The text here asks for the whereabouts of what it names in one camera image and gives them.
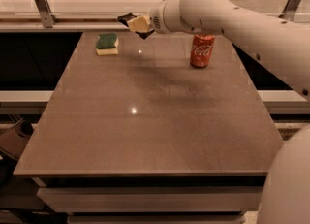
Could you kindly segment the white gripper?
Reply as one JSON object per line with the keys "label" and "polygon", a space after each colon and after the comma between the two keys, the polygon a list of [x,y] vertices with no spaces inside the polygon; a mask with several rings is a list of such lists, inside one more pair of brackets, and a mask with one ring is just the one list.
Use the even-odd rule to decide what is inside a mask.
{"label": "white gripper", "polygon": [[151,9],[150,17],[148,15],[137,16],[130,19],[127,24],[132,32],[147,33],[153,27],[157,33],[171,33],[176,30],[177,10],[177,0],[164,0]]}

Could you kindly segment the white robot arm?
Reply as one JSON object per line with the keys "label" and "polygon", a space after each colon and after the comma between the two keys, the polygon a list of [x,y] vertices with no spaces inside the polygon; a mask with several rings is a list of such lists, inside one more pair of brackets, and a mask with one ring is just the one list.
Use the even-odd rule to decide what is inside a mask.
{"label": "white robot arm", "polygon": [[[130,19],[133,32],[219,34],[304,98],[310,93],[310,29],[230,0],[164,0]],[[310,224],[310,126],[280,148],[268,172],[257,224]]]}

